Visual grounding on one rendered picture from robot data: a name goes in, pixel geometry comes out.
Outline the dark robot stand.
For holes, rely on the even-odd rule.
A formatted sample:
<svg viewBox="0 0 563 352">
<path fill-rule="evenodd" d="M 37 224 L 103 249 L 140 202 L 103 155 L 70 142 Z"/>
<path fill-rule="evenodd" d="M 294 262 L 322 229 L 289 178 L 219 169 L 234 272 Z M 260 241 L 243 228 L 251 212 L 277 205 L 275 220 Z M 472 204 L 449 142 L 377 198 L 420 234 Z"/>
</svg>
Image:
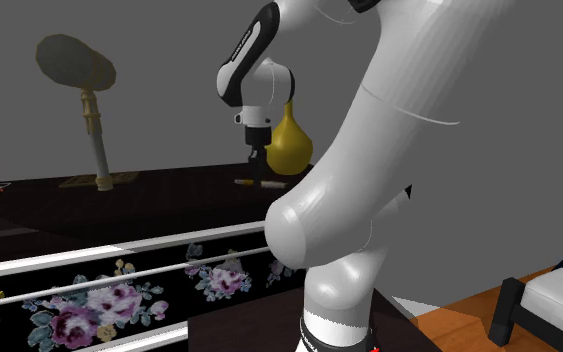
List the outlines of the dark robot stand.
<svg viewBox="0 0 563 352">
<path fill-rule="evenodd" d="M 297 288 L 192 317 L 188 352 L 294 352 L 303 295 Z M 381 352 L 442 352 L 378 291 L 370 317 Z"/>
</svg>

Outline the olive lamp on pale stand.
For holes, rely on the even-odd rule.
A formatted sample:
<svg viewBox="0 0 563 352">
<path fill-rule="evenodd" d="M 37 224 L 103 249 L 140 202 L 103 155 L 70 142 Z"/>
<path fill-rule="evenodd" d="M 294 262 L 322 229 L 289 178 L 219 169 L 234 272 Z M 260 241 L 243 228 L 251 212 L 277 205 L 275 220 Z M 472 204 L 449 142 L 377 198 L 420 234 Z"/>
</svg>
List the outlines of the olive lamp on pale stand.
<svg viewBox="0 0 563 352">
<path fill-rule="evenodd" d="M 82 117 L 96 160 L 95 184 L 100 192 L 113 189 L 96 92 L 110 89 L 116 82 L 113 63 L 81 40 L 53 34 L 36 46 L 35 60 L 41 72 L 56 84 L 80 90 Z"/>
</svg>

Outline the black bed with white mattress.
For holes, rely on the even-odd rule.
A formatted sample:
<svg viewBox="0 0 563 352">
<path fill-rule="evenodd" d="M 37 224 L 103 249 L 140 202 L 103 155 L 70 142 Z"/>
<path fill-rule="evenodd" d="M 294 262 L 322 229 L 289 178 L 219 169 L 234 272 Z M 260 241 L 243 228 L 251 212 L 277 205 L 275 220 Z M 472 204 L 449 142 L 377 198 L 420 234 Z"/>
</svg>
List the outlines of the black bed with white mattress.
<svg viewBox="0 0 563 352">
<path fill-rule="evenodd" d="M 502 282 L 488 339 L 503 347 L 516 325 L 563 352 L 563 259 L 526 283 L 513 277 Z"/>
</svg>

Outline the yellow pear-shaped vase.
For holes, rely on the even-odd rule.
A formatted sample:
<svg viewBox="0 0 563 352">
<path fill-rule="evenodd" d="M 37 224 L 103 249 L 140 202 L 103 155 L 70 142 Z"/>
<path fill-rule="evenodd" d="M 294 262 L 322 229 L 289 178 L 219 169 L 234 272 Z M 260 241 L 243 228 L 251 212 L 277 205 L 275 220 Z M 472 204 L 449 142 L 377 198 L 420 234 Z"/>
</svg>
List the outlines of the yellow pear-shaped vase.
<svg viewBox="0 0 563 352">
<path fill-rule="evenodd" d="M 279 175 L 303 172 L 313 155 L 313 142 L 294 118 L 293 101 L 284 105 L 282 119 L 272 132 L 271 144 L 266 147 L 267 164 Z"/>
</svg>

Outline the white and yellow pen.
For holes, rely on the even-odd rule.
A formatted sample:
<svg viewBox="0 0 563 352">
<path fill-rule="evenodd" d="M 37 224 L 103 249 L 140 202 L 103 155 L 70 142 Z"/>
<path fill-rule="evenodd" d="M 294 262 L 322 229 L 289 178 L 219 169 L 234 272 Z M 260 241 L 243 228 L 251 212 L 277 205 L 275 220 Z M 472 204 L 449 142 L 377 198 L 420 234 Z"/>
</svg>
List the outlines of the white and yellow pen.
<svg viewBox="0 0 563 352">
<path fill-rule="evenodd" d="M 281 181 L 260 180 L 258 182 L 255 182 L 252 179 L 234 179 L 234 184 L 243 186 L 258 186 L 268 189 L 283 189 L 288 185 L 288 183 Z"/>
</svg>

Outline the dark floral chest of drawers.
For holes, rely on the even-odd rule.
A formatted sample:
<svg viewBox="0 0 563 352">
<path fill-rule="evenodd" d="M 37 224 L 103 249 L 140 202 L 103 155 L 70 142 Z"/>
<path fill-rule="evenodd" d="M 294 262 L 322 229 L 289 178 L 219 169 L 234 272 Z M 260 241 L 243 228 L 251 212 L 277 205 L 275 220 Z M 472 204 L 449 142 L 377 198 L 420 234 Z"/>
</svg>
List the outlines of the dark floral chest of drawers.
<svg viewBox="0 0 563 352">
<path fill-rule="evenodd" d="M 244 164 L 143 171 L 100 192 L 60 178 L 0 196 L 0 352 L 104 352 L 190 317 L 301 288 L 260 228 L 283 189 Z"/>
</svg>

